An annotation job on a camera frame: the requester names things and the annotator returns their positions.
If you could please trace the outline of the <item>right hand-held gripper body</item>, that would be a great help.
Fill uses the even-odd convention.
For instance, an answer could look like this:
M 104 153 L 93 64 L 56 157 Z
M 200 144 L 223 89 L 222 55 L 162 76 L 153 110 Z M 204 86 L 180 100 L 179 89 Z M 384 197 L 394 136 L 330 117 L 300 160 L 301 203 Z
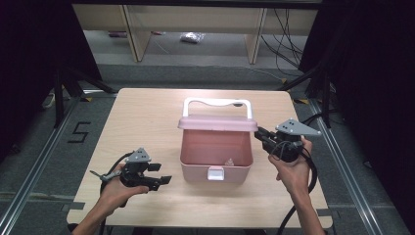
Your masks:
M 271 155 L 277 156 L 286 163 L 296 161 L 302 152 L 301 138 L 304 136 L 320 136 L 321 132 L 309 127 L 293 118 L 278 124 L 275 132 L 271 133 L 271 140 L 275 146 L 271 148 Z

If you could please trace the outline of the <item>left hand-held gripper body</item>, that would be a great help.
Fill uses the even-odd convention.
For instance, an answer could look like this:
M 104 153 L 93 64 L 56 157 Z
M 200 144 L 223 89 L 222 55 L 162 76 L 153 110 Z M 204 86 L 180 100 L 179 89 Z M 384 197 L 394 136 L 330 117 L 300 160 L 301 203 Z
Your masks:
M 121 169 L 122 184 L 126 187 L 147 186 L 152 190 L 153 182 L 144 174 L 150 166 L 150 161 L 150 156 L 143 148 L 127 154 L 124 160 L 125 165 Z

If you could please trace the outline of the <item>pink plastic storage box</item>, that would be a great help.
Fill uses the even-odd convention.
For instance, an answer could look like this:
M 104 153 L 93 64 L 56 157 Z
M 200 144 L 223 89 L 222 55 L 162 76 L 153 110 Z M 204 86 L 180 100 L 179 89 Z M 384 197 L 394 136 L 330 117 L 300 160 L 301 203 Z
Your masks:
M 191 114 L 190 105 L 246 107 L 244 116 Z M 250 101 L 188 97 L 178 127 L 183 130 L 180 162 L 189 182 L 243 183 L 254 162 L 251 134 L 257 131 Z M 233 159 L 235 166 L 225 162 Z

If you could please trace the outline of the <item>person's left hand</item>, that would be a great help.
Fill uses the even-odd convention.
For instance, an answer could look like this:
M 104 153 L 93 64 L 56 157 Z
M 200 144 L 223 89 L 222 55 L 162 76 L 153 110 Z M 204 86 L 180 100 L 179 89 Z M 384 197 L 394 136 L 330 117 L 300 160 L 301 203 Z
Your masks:
M 129 198 L 138 194 L 146 194 L 149 192 L 147 186 L 126 187 L 120 181 L 120 178 L 114 177 L 105 186 L 100 198 L 97 202 L 99 211 L 108 216 L 117 208 L 127 202 Z

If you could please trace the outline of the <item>person's right hand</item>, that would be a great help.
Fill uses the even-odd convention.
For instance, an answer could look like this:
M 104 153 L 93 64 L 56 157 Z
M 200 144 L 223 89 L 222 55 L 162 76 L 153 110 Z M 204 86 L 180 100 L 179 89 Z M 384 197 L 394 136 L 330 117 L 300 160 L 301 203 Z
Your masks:
M 292 163 L 285 163 L 275 155 L 269 155 L 268 160 L 277 169 L 276 180 L 284 184 L 293 199 L 308 195 L 310 167 L 302 155 Z

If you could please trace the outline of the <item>black metal stand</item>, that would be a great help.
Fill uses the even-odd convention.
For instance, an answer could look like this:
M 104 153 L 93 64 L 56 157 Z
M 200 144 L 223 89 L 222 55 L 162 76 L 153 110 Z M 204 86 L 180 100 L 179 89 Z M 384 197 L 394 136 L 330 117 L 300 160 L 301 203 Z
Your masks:
M 278 88 L 278 91 L 288 91 L 308 79 L 309 83 L 305 90 L 305 95 L 307 98 L 312 99 L 316 98 L 318 94 L 322 96 L 322 110 L 320 113 L 318 113 L 318 115 L 322 118 L 326 127 L 330 128 L 330 75 L 325 66 L 318 65 L 314 67 L 313 69 L 294 79 L 292 82 L 284 84 L 282 87 Z
M 63 122 L 65 117 L 63 88 L 66 88 L 71 97 L 80 98 L 84 95 L 84 91 L 78 83 L 79 80 L 86 81 L 106 93 L 116 94 L 116 90 L 105 84 L 102 79 L 94 78 L 81 70 L 76 70 L 71 67 L 58 68 L 55 72 L 54 78 L 56 110 L 55 128 Z

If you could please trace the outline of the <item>black curtain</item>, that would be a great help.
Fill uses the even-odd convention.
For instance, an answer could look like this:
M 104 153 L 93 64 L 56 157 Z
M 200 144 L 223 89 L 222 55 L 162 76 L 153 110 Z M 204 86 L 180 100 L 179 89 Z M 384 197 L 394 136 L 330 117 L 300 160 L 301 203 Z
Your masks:
M 71 1 L 0 0 L 0 163 L 65 69 L 101 78 Z
M 322 0 L 302 71 L 317 65 L 342 22 L 331 82 L 357 143 L 415 234 L 415 0 Z

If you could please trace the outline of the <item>white power strip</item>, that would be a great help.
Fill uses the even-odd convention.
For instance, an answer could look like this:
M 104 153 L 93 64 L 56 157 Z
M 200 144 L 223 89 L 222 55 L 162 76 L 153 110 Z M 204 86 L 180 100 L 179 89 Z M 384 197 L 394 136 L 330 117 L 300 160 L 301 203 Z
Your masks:
M 49 93 L 44 102 L 42 103 L 42 109 L 50 109 L 56 101 L 56 95 L 54 93 Z

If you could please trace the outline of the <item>clear plastic bag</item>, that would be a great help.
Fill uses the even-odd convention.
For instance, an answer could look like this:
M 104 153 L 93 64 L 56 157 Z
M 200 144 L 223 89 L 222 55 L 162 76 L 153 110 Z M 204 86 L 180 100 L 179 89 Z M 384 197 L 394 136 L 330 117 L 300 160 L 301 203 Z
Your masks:
M 183 32 L 180 34 L 180 41 L 185 43 L 198 44 L 205 38 L 201 32 Z

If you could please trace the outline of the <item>light wooden desk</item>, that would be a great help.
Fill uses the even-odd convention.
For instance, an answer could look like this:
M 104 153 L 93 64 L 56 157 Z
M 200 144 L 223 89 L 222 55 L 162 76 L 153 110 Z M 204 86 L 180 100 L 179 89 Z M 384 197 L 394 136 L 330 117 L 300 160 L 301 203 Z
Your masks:
M 153 31 L 236 33 L 245 36 L 254 64 L 262 34 L 308 36 L 315 10 L 75 4 L 84 30 L 124 31 L 132 58 L 143 60 Z

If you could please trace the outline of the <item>metal floor rail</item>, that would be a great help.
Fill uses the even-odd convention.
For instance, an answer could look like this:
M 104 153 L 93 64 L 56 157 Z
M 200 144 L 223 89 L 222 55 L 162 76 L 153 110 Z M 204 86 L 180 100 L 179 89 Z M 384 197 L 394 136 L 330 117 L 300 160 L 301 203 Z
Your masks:
M 12 201 L 0 217 L 0 235 L 9 235 L 14 228 L 29 195 L 39 180 L 44 168 L 49 162 L 71 116 L 74 108 L 79 103 L 79 98 L 71 98 L 65 108 L 64 116 L 60 123 L 53 128 L 48 136 L 41 152 L 37 155 L 36 161 L 29 169 L 19 190 L 13 195 Z
M 333 131 L 326 125 L 323 120 L 323 110 L 319 107 L 318 102 L 315 99 L 309 101 L 310 109 L 315 115 L 318 115 L 316 120 L 322 136 L 328 145 L 331 155 L 337 165 L 340 175 L 346 185 L 346 189 L 355 205 L 357 212 L 367 230 L 369 235 L 384 235 L 378 219 L 376 218 L 373 210 L 371 209 L 366 197 L 363 195 L 361 188 L 359 187 L 346 158 L 333 134 Z

